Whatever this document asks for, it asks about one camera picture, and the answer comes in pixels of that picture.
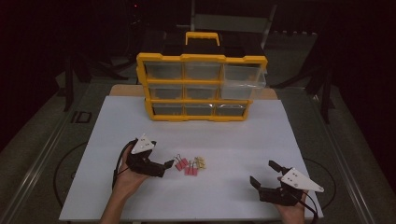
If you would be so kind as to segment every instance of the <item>black stand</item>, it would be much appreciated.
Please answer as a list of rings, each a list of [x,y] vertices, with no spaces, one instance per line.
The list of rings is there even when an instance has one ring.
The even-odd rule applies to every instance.
[[[108,77],[112,77],[116,80],[127,80],[128,77],[122,77],[115,73],[111,68],[107,68],[101,63],[91,59],[83,53],[67,52],[64,58],[64,74],[65,74],[65,88],[64,95],[66,98],[66,103],[64,106],[64,111],[70,109],[71,104],[74,101],[74,90],[73,90],[73,71],[76,73],[78,79],[82,82],[90,82],[91,75],[87,67],[89,64],[92,67],[102,71]]]
[[[330,91],[332,85],[332,71],[331,68],[326,66],[315,66],[306,72],[300,72],[297,76],[292,77],[282,83],[272,85],[271,88],[283,89],[290,84],[301,80],[305,77],[312,76],[305,87],[305,91],[309,95],[315,95],[323,86],[323,93],[320,105],[320,114],[326,123],[329,123],[329,103]]]

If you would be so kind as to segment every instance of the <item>white table surface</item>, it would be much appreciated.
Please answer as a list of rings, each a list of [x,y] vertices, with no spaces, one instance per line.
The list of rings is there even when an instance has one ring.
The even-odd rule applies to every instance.
[[[188,160],[201,156],[207,168],[198,176],[188,176],[172,167],[163,178],[149,178],[127,202],[121,220],[279,219],[272,204],[259,201],[249,176],[263,187],[279,187],[276,178],[280,174],[268,166],[269,160],[308,175],[285,109],[278,100],[255,101],[245,121],[167,122],[149,119],[143,97],[107,96],[60,220],[100,219],[111,193],[120,151],[142,133],[157,141],[149,157],[152,161],[164,163],[176,154]],[[323,217],[315,193],[310,192],[310,196]],[[313,207],[309,199],[306,202]],[[307,218],[313,216],[305,211]]]

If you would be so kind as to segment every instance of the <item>finger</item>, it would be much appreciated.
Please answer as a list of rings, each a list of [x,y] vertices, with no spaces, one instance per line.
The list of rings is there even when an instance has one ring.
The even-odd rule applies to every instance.
[[[306,194],[308,194],[308,190],[303,190],[303,196],[301,197],[301,201],[303,202],[303,203],[305,203],[305,199],[306,199]]]
[[[131,153],[131,151],[132,151],[133,148],[134,148],[134,145],[133,145],[133,146],[128,146],[128,147],[125,149],[125,151],[124,151],[124,153],[123,153],[123,155],[122,155],[122,163],[125,163],[125,162],[126,162],[126,160],[127,160],[127,158],[128,158],[128,155]]]

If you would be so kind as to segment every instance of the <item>human hand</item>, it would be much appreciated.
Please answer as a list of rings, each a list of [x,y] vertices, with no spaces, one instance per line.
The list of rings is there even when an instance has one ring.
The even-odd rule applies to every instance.
[[[303,203],[305,203],[306,193],[307,191],[303,193],[301,198]],[[274,206],[282,216],[282,222],[284,224],[304,224],[305,207],[302,204],[297,203],[294,206],[283,206],[274,203]]]
[[[141,175],[131,171],[126,164],[126,159],[128,158],[128,154],[131,153],[132,148],[133,146],[128,146],[122,154],[122,164],[117,174],[113,192],[102,214],[101,224],[119,223],[122,209],[127,199],[137,191],[143,181],[149,178],[148,175]]]
[[[134,146],[128,146],[122,154],[122,164],[119,168],[117,180],[113,188],[113,193],[118,193],[126,198],[131,197],[140,185],[149,178],[149,175],[141,175],[131,171],[126,164],[128,155],[131,153],[133,147]]]

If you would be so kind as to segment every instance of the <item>cable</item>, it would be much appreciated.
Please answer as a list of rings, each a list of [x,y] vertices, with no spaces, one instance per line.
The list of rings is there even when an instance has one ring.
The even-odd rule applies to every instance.
[[[307,193],[303,192],[306,196],[309,197],[309,199],[311,199],[312,203],[315,206],[314,210],[313,208],[311,208],[311,206],[309,206],[308,204],[306,204],[305,202],[301,201],[301,199],[298,199],[295,195],[293,195],[292,193],[285,191],[285,193],[289,194],[289,196],[291,196],[292,198],[294,198],[298,203],[302,204],[304,207],[306,207],[309,211],[311,211],[314,214],[314,218],[311,221],[311,224],[316,224],[318,221],[318,208],[317,205],[315,204],[314,200],[312,200],[311,196],[309,196]]]
[[[114,169],[114,171],[113,171],[113,183],[111,184],[111,188],[112,188],[112,189],[114,188],[114,185],[116,184],[117,176],[118,176],[119,174],[121,174],[122,172],[126,171],[127,169],[129,169],[129,168],[127,168],[127,169],[124,169],[123,171],[119,172],[120,163],[121,163],[121,160],[122,160],[123,153],[125,152],[125,150],[126,150],[126,148],[127,148],[128,146],[131,146],[131,145],[136,144],[136,141],[137,141],[137,139],[135,139],[134,141],[129,142],[129,143],[126,144],[125,147],[122,149],[121,154],[120,154],[120,156],[119,156],[119,159],[117,160],[116,169]]]
[[[58,162],[58,165],[55,168],[55,172],[54,172],[53,178],[52,178],[52,187],[53,187],[53,191],[55,193],[56,200],[58,201],[58,204],[61,206],[61,208],[64,207],[64,204],[61,201],[61,197],[59,197],[58,188],[56,186],[56,177],[58,176],[59,168],[61,167],[61,164],[64,161],[64,159],[66,159],[67,156],[70,155],[70,153],[72,153],[77,148],[82,147],[82,146],[87,145],[87,144],[88,144],[88,142],[84,142],[84,143],[81,143],[78,146],[73,147],[72,149],[70,149],[66,154],[64,154],[64,156],[61,158],[61,160]]]
[[[305,157],[303,157],[303,159],[306,160],[306,161],[311,161],[311,162],[313,162],[314,164],[320,166],[323,170],[326,171],[326,173],[327,173],[327,174],[330,176],[330,178],[332,179],[332,185],[333,185],[333,187],[334,187],[334,192],[332,193],[332,197],[330,198],[330,200],[329,200],[325,205],[323,205],[323,206],[321,207],[321,210],[324,210],[324,209],[326,209],[326,208],[332,203],[332,201],[334,201],[335,194],[336,194],[336,192],[337,192],[337,186],[336,186],[336,184],[335,184],[334,177],[332,176],[332,174],[330,173],[330,171],[329,171],[328,169],[326,169],[326,167],[324,167],[322,164],[318,163],[317,161],[313,161],[313,160],[310,160],[310,159],[305,158]]]

